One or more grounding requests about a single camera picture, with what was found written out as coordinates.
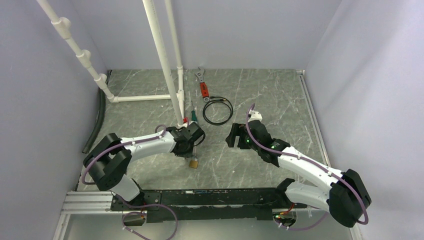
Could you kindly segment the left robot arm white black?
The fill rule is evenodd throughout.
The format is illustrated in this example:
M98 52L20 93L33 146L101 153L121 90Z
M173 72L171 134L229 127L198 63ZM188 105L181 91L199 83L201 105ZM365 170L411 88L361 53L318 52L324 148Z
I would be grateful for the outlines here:
M107 134L83 160L81 183L110 191L129 209L137 210L143 205L145 194L140 185L127 176L130 163L166 153L190 158L205 137L206 133L196 122L182 127L160 124L153 134L137 137Z

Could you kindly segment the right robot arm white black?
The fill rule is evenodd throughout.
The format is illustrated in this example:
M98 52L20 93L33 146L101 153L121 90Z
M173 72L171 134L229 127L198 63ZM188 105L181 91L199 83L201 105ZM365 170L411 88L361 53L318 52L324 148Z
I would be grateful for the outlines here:
M308 205L327 212L348 228L368 223L366 210L372 199L353 169L342 171L309 158L288 142L273 138L259 120L232 124L225 141L230 148L253 150L264 162L292 171L311 183L307 185L292 178L283 180L275 189L275 200L280 207Z

